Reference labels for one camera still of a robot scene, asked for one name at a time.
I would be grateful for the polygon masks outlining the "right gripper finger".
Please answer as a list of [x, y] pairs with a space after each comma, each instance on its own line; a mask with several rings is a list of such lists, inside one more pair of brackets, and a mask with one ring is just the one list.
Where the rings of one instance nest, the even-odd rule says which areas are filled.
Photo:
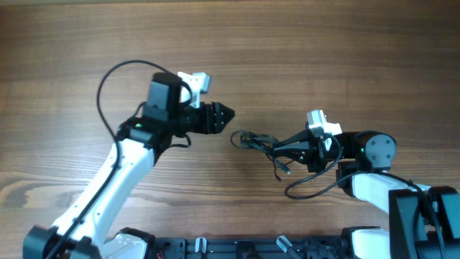
[[308, 142], [311, 136], [309, 129], [300, 131], [299, 133], [293, 135], [292, 137], [287, 138], [286, 140], [281, 141], [281, 145], [289, 145], [296, 142]]
[[295, 162], [307, 164], [311, 160], [311, 145], [309, 142], [294, 142], [273, 150], [273, 155], [277, 157], [286, 157]]

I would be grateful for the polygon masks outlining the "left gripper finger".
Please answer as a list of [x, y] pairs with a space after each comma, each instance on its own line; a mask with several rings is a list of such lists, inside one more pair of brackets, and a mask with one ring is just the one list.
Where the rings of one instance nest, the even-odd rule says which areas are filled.
[[211, 133], [221, 133], [231, 120], [231, 117], [212, 117]]
[[235, 111], [222, 103], [213, 102], [211, 107], [215, 122], [230, 122], [235, 116]]

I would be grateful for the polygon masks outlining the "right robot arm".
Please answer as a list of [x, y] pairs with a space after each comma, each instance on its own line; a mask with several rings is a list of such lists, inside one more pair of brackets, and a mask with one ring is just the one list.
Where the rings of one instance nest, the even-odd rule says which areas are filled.
[[269, 157], [283, 171], [289, 169], [279, 157], [305, 164], [312, 173], [286, 187], [288, 198], [308, 199], [290, 190], [336, 167], [334, 186], [389, 216], [388, 230], [347, 227], [339, 236], [309, 237], [303, 258], [459, 257], [459, 192], [390, 174], [396, 147], [393, 137], [375, 131], [333, 136], [304, 130], [273, 145]]

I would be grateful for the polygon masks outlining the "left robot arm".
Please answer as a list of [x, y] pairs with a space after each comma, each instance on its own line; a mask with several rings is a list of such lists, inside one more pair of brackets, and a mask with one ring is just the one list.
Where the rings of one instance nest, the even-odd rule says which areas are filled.
[[200, 100], [209, 84], [205, 73], [155, 73], [147, 100], [119, 126], [98, 173], [51, 228], [29, 231], [23, 258], [161, 258], [154, 235], [124, 228], [109, 240], [108, 233], [136, 185], [173, 146], [173, 137], [218, 134], [234, 118], [233, 109]]

